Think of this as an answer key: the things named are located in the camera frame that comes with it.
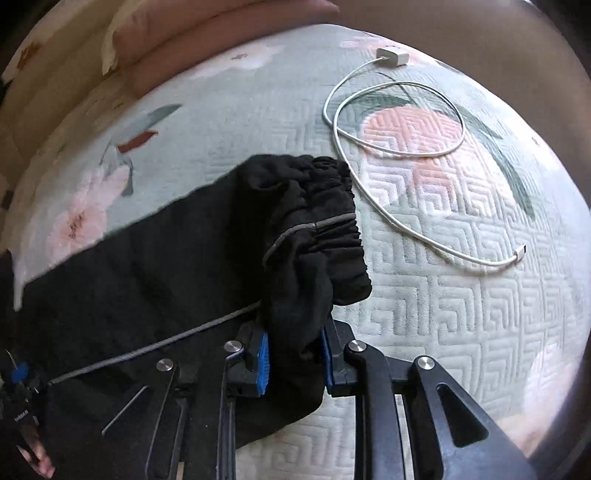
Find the finger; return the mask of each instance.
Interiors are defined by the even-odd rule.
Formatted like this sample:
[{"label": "finger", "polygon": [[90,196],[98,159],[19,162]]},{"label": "finger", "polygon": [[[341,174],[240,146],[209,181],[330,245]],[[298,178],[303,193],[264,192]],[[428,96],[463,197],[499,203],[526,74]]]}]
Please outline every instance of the finger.
[{"label": "finger", "polygon": [[39,440],[39,433],[32,425],[23,425],[21,427],[21,433],[27,443],[31,444],[35,440]]},{"label": "finger", "polygon": [[48,457],[45,457],[43,460],[39,460],[39,463],[37,464],[37,469],[39,470],[39,473],[43,476],[47,476],[51,467],[51,460],[49,460]]},{"label": "finger", "polygon": [[31,445],[31,450],[33,450],[33,453],[35,453],[35,456],[38,460],[44,460],[45,458],[47,458],[47,452],[43,448],[41,442],[36,441],[35,443],[33,443],[33,445]]},{"label": "finger", "polygon": [[27,452],[25,449],[17,447],[18,451],[21,452],[21,455],[24,457],[24,459],[30,463],[33,461],[33,458],[31,457],[31,454],[29,452]]}]

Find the pink flower pattern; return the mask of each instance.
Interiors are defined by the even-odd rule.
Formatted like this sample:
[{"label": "pink flower pattern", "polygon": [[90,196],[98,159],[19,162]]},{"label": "pink flower pattern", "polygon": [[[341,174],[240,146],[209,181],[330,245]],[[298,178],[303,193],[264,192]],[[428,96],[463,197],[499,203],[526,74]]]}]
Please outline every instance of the pink flower pattern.
[{"label": "pink flower pattern", "polygon": [[128,166],[117,168],[108,177],[103,168],[85,174],[70,207],[56,217],[47,237],[47,256],[52,266],[103,238],[107,208],[121,195],[128,179]]},{"label": "pink flower pattern", "polygon": [[370,35],[365,37],[354,37],[353,40],[342,41],[340,46],[341,48],[366,50],[372,56],[375,55],[378,48],[399,47],[408,52],[410,57],[408,61],[409,65],[437,65],[437,61],[434,58],[423,53],[422,51],[383,37],[373,37]]},{"label": "pink flower pattern", "polygon": [[497,421],[526,456],[534,453],[563,406],[577,363],[557,343],[546,345],[527,374],[522,411]]},{"label": "pink flower pattern", "polygon": [[250,42],[200,63],[192,70],[191,78],[210,78],[230,69],[256,70],[269,63],[283,49],[283,45]]}]

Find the pillow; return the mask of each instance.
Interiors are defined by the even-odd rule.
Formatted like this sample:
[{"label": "pillow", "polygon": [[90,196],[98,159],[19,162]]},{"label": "pillow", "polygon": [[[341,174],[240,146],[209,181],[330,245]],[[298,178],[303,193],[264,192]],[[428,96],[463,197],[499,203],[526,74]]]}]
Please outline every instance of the pillow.
[{"label": "pillow", "polygon": [[326,23],[338,12],[327,0],[282,0],[223,13],[168,40],[133,65],[131,88],[136,95],[145,95],[177,73],[229,48],[302,25]]},{"label": "pillow", "polygon": [[129,65],[169,38],[227,10],[261,0],[127,0],[102,47],[103,74]]}]

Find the metal screw head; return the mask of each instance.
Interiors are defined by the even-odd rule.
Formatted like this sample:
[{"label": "metal screw head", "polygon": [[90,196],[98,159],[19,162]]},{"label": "metal screw head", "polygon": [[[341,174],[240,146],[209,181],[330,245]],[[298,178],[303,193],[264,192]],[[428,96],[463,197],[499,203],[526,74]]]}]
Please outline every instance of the metal screw head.
[{"label": "metal screw head", "polygon": [[417,358],[417,365],[423,370],[432,370],[435,368],[435,360],[430,356],[420,356]]},{"label": "metal screw head", "polygon": [[349,350],[357,353],[363,352],[368,347],[367,344],[361,340],[351,340],[347,346],[349,347]]},{"label": "metal screw head", "polygon": [[226,342],[223,349],[229,353],[236,353],[242,350],[242,344],[238,340],[230,340],[229,342]]},{"label": "metal screw head", "polygon": [[162,360],[158,360],[156,364],[156,368],[161,372],[168,372],[172,370],[174,367],[174,362],[170,358],[163,358]]}]

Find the quilted bedspread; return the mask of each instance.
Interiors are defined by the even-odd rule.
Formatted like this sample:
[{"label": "quilted bedspread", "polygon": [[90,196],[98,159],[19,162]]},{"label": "quilted bedspread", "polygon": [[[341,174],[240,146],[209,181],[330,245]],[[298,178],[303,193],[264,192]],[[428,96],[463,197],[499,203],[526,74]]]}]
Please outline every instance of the quilted bedspread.
[{"label": "quilted bedspread", "polygon": [[[8,212],[2,248],[20,287],[108,232],[214,181],[252,154],[335,155],[322,104],[342,77],[395,42],[335,25],[263,38],[223,53],[134,102],[107,78],[31,162]],[[410,50],[409,65],[370,67],[340,90],[394,79],[435,86],[460,109],[462,147],[434,159],[392,158],[343,142],[354,168],[400,221],[504,269],[441,254],[388,226],[359,196],[374,290],[335,308],[387,355],[435,357],[525,453],[547,431],[589,334],[591,218],[546,143],[506,104]],[[348,106],[340,126],[391,148],[433,151],[460,132],[453,112],[413,87]],[[352,478],[352,399],[238,452],[242,479]]]}]

